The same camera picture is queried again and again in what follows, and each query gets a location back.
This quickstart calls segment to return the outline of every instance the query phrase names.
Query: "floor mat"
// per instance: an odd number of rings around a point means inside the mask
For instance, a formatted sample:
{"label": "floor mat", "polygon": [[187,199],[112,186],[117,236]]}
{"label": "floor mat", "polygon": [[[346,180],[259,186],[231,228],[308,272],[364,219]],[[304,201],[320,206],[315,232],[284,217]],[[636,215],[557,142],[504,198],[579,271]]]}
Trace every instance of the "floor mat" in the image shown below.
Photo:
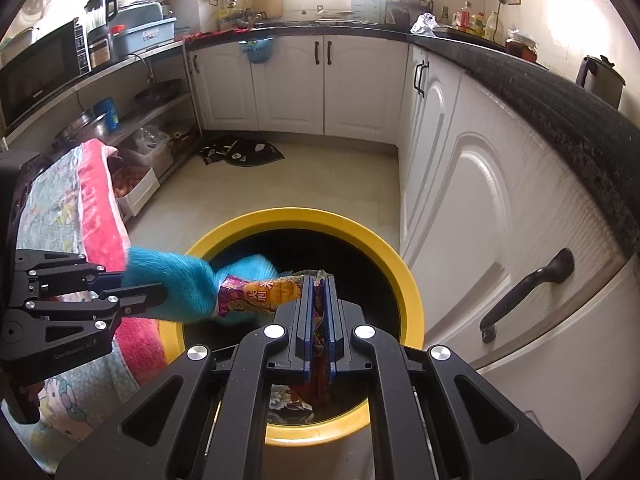
{"label": "floor mat", "polygon": [[200,156],[205,164],[212,164],[226,160],[233,166],[261,166],[276,160],[282,160],[284,155],[264,140],[243,139],[238,136],[223,136],[215,139],[200,150]]}

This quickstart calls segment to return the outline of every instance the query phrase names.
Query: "black countertop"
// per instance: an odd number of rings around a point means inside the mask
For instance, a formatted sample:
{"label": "black countertop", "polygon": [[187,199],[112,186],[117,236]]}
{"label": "black countertop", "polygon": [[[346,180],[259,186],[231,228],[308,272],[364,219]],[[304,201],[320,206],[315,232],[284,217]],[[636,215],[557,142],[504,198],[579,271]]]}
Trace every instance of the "black countertop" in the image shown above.
{"label": "black countertop", "polygon": [[383,27],[265,27],[202,36],[188,50],[271,36],[367,36],[421,46],[459,65],[524,118],[564,158],[627,256],[640,250],[640,130],[609,104],[553,72],[497,50]]}

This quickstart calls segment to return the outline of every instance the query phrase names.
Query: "pink towel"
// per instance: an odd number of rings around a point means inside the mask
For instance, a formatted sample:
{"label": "pink towel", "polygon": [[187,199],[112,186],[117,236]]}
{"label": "pink towel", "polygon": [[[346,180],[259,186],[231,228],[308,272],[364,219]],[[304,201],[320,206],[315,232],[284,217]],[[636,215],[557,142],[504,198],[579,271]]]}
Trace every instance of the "pink towel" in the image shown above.
{"label": "pink towel", "polygon": [[[79,214],[87,260],[104,265],[110,271],[125,269],[130,247],[107,168],[107,157],[116,151],[100,140],[89,140],[82,145],[82,163],[78,169],[81,185]],[[114,337],[140,387],[167,366],[156,320],[123,318]]]}

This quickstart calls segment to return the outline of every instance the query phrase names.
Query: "blue fuzzy toy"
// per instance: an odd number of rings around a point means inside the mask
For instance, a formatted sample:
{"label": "blue fuzzy toy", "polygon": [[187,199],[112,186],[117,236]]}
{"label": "blue fuzzy toy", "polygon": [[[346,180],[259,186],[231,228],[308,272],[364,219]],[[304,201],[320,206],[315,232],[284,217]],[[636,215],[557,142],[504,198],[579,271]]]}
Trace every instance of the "blue fuzzy toy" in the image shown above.
{"label": "blue fuzzy toy", "polygon": [[[168,293],[166,301],[150,308],[142,316],[194,323],[211,318],[218,290],[228,274],[256,281],[276,278],[278,271],[260,254],[247,256],[214,272],[207,262],[193,256],[132,247],[122,286],[162,283]],[[232,325],[255,316],[254,312],[229,312],[224,318],[215,319]]]}

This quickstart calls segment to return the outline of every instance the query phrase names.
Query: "cabinet door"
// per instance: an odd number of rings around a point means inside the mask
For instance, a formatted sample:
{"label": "cabinet door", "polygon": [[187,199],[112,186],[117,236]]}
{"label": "cabinet door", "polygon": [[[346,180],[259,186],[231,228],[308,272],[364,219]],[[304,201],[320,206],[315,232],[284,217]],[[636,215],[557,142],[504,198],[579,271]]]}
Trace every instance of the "cabinet door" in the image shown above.
{"label": "cabinet door", "polygon": [[271,132],[322,135],[322,36],[283,36],[273,41],[271,59],[252,65],[258,127]]}
{"label": "cabinet door", "polygon": [[398,147],[398,163],[400,168],[400,184],[404,185],[408,171],[409,145],[415,133],[418,112],[424,99],[418,93],[418,76],[420,67],[427,63],[428,52],[419,46],[410,45],[409,55],[406,60],[406,71],[404,74],[404,93],[402,94],[402,107],[400,108],[400,121],[398,124],[398,135],[396,136],[396,146]]}
{"label": "cabinet door", "polygon": [[569,453],[587,478],[640,399],[640,264],[578,312],[479,372]]}
{"label": "cabinet door", "polygon": [[207,130],[257,130],[251,64],[239,43],[194,51],[194,84]]}
{"label": "cabinet door", "polygon": [[[624,258],[589,193],[529,125],[466,75],[405,261],[416,279],[425,345],[449,344],[476,367],[517,350],[589,301]],[[572,275],[537,287],[493,342],[479,323],[562,248]]]}
{"label": "cabinet door", "polygon": [[423,200],[433,184],[449,124],[453,114],[462,70],[437,56],[431,56],[423,69],[418,69],[418,83],[424,93],[406,152],[408,168],[401,181],[400,254],[404,254],[418,223]]}
{"label": "cabinet door", "polygon": [[325,36],[324,132],[396,143],[408,45]]}

